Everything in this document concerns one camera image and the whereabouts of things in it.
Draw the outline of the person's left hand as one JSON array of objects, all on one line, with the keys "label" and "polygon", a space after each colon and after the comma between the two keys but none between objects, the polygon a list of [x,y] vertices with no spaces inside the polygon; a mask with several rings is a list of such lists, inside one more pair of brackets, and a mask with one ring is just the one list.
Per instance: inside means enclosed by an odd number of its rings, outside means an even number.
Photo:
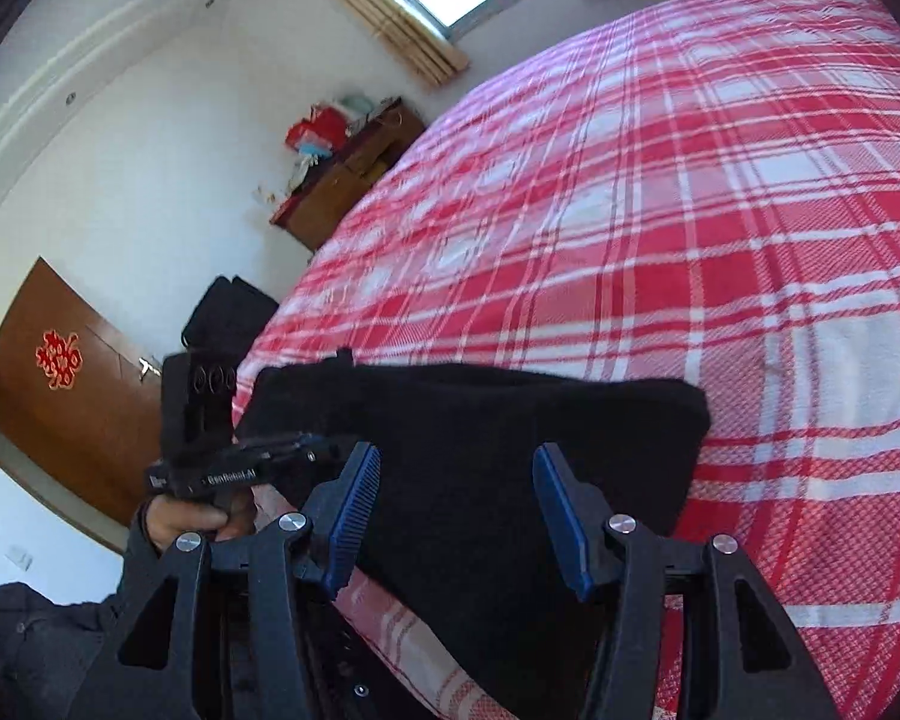
[{"label": "person's left hand", "polygon": [[248,491],[233,496],[227,509],[157,496],[146,509],[144,527],[152,544],[163,553],[183,533],[209,533],[217,541],[244,538],[255,530],[255,518],[255,499]]}]

